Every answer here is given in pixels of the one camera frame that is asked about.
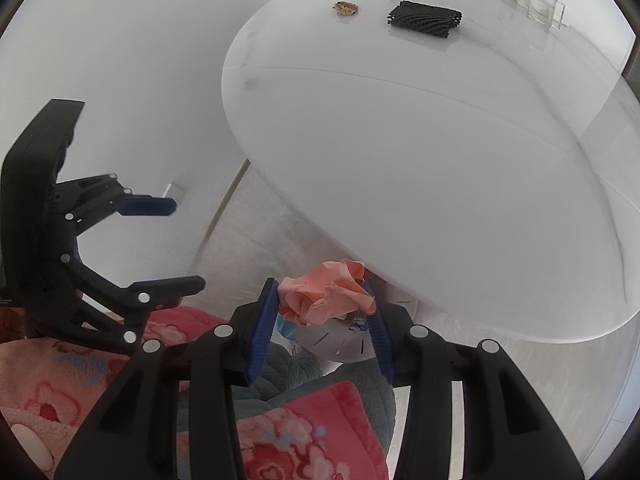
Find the silver screw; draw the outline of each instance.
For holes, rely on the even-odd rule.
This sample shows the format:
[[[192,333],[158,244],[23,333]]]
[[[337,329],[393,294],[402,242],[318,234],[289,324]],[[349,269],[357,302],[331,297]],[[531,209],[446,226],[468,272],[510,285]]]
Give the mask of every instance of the silver screw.
[[[485,339],[482,341],[482,350],[489,352],[489,354],[495,354],[500,349],[500,345],[493,339]]]
[[[429,335],[429,329],[424,325],[413,325],[409,329],[409,334],[411,334],[413,337],[417,337],[421,339]]]
[[[148,353],[152,354],[153,352],[157,352],[160,349],[160,342],[158,339],[150,339],[142,345],[142,349]]]
[[[234,332],[234,328],[231,325],[218,325],[213,329],[213,333],[218,337],[229,337]]]
[[[127,331],[124,333],[124,341],[125,341],[126,343],[129,343],[129,344],[131,344],[131,343],[135,343],[135,342],[136,342],[136,339],[138,339],[138,336],[136,335],[136,333],[135,333],[135,332],[132,332],[131,330],[127,330]]]

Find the crumpled pink paper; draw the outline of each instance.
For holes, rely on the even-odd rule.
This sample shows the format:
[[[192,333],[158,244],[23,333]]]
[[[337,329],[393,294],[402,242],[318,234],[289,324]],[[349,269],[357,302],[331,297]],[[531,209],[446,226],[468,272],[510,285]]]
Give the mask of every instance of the crumpled pink paper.
[[[325,262],[299,278],[284,278],[278,287],[280,314],[300,326],[322,325],[331,317],[360,309],[376,311],[376,303],[356,280],[364,265],[347,260]]]

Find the brown wrapped snack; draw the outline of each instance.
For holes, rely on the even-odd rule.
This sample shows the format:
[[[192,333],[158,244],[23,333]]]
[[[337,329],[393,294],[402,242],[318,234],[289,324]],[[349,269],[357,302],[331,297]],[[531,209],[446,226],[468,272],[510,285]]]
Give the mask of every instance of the brown wrapped snack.
[[[334,9],[340,14],[346,14],[352,16],[358,12],[358,6],[356,4],[350,4],[349,2],[338,2],[334,5]]]

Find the glossy tabletop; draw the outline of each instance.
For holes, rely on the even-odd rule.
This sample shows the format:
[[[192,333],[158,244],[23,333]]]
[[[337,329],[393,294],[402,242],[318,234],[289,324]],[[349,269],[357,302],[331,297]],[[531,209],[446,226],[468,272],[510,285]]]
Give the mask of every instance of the glossy tabletop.
[[[273,0],[222,78],[268,184],[419,299],[517,338],[577,342],[640,309],[640,105],[593,45],[510,0],[447,39],[401,0]]]

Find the pink blanket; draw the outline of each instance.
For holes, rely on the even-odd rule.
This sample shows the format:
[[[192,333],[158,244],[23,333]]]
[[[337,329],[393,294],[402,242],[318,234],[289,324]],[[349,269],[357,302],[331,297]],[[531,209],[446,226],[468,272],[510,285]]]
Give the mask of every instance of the pink blanket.
[[[0,309],[0,342],[7,341],[0,344],[0,410],[9,426],[26,426],[44,444],[50,457],[39,462],[52,478],[78,427],[127,357],[51,338],[11,340],[19,327],[11,312]],[[144,339],[180,344],[222,322],[179,306],[153,313]],[[238,433],[248,480],[388,478],[382,448],[357,389],[347,381],[240,420]],[[177,443],[178,455],[187,458],[188,433],[179,433]]]

